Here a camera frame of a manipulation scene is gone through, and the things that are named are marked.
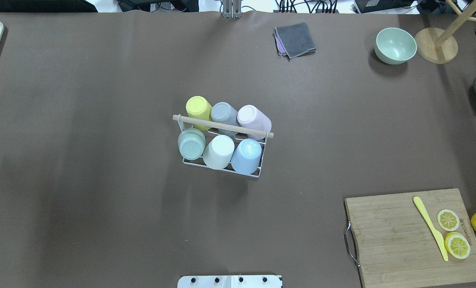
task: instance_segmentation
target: brown tabletop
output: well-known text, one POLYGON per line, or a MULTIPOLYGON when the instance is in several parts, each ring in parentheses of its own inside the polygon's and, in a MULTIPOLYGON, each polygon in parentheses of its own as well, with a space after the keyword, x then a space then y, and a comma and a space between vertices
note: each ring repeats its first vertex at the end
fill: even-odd
POLYGON ((385 27, 454 18, 0 14, 0 288, 359 288, 346 197, 458 188, 476 212, 476 24, 449 64, 373 52, 385 27), (289 62, 273 29, 299 22, 317 51, 289 62), (271 118, 258 179, 181 163, 172 114, 193 95, 271 118))

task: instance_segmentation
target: light blue cup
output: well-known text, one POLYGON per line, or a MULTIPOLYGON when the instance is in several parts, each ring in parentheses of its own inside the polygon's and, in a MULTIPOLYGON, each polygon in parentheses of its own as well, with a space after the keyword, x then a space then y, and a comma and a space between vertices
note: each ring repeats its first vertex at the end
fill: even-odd
MULTIPOLYGON (((236 111, 236 109, 234 109, 227 102, 218 102, 211 109, 211 119, 213 119, 214 122, 229 124, 232 126, 240 126, 236 116, 238 116, 238 111, 236 111)), ((218 129, 218 131, 220 131, 221 134, 227 135, 229 137, 237 134, 237 132, 224 129, 218 129)))
POLYGON ((177 138, 179 152, 188 160, 195 160, 204 153, 205 137, 201 130, 188 128, 181 132, 177 138))
POLYGON ((240 174, 252 174, 257 170, 261 159, 261 145, 254 139, 245 139, 231 157, 231 166, 240 174))
POLYGON ((407 31, 396 27, 380 31, 375 41, 375 54, 382 62, 395 65, 407 62, 418 50, 416 40, 407 31))

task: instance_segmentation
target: bowl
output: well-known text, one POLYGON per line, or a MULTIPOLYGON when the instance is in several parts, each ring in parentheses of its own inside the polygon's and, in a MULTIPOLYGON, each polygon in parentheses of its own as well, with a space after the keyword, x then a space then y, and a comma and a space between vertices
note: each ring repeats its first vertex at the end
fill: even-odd
POLYGON ((380 31, 375 41, 375 54, 387 64, 402 64, 414 57, 418 46, 414 37, 407 31, 396 27, 380 31))

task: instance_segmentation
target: round wooden base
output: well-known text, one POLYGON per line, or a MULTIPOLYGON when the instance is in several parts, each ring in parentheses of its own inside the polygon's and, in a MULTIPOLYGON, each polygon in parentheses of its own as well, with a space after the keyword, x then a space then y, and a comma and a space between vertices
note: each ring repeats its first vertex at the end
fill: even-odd
POLYGON ((414 39, 418 44, 418 53, 421 57, 436 64, 445 64, 457 56, 459 46, 453 36, 450 36, 441 47, 435 47, 434 43, 442 33, 444 33, 443 29, 426 28, 416 34, 414 39))

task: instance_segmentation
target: wooden dowel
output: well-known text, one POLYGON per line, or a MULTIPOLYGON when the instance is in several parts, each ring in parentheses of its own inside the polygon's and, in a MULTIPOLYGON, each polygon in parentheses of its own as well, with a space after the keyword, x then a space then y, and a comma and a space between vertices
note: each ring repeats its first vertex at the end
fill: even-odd
POLYGON ((476 0, 471 2, 469 7, 467 7, 467 9, 465 9, 465 11, 461 13, 457 17, 457 19, 455 19, 455 21, 444 31, 444 33, 442 33, 441 36, 437 38, 437 40, 434 43, 435 47, 436 48, 441 47, 442 44, 446 42, 446 40, 448 40, 448 38, 450 38, 450 36, 452 36, 453 33, 455 33, 455 31, 457 31, 457 29, 459 29, 460 26, 462 26, 462 24, 466 22, 467 19, 471 15, 473 15, 475 12, 476 12, 476 0))
POLYGON ((234 132, 244 133, 244 134, 259 135, 264 137, 266 137, 268 134, 268 138, 273 138, 273 132, 261 131, 256 129, 240 127, 240 126, 232 126, 229 124, 222 124, 218 122, 211 122, 207 120, 200 120, 197 118, 191 118, 191 117, 179 116, 179 115, 173 115, 172 120, 177 121, 177 117, 179 117, 179 120, 186 123, 209 126, 213 128, 224 129, 224 130, 229 130, 229 131, 234 131, 234 132))
MULTIPOLYGON (((446 0, 446 3, 457 13, 457 15, 462 14, 462 11, 453 3, 452 0, 446 0)), ((476 22, 476 17, 469 17, 467 20, 476 22)))

